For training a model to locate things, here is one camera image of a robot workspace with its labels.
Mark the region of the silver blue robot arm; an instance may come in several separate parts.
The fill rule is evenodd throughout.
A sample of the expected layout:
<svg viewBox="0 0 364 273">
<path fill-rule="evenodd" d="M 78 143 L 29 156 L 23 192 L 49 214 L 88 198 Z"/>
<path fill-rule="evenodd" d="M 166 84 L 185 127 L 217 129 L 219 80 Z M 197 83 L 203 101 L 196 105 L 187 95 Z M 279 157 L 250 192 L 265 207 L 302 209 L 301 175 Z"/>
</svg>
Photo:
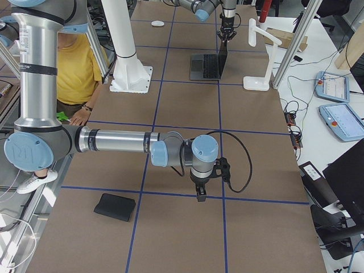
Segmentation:
<svg viewBox="0 0 364 273">
<path fill-rule="evenodd" d="M 7 160 L 35 172 L 75 152 L 130 151 L 151 155 L 155 166 L 188 167 L 199 201 L 205 185 L 226 165 L 210 135 L 183 139 L 179 133 L 107 131 L 62 124 L 56 117 L 57 35 L 86 22 L 85 1 L 12 1 L 19 24 L 21 115 L 4 143 Z"/>
<path fill-rule="evenodd" d="M 175 0 L 170 1 L 174 4 L 174 6 L 181 6 L 187 10 L 190 10 L 195 14 L 197 19 L 201 22 L 206 21 L 211 13 L 219 6 L 222 6 L 222 13 L 220 14 L 221 18 L 221 27 L 220 30 L 217 31 L 217 36 L 221 39 L 221 41 L 227 45 L 227 43 L 232 40 L 233 37 L 236 36 L 237 32 L 234 28 L 234 18 L 237 7 L 237 1 L 234 0 L 206 0 L 206 1 L 198 1 L 198 0 Z"/>
</svg>

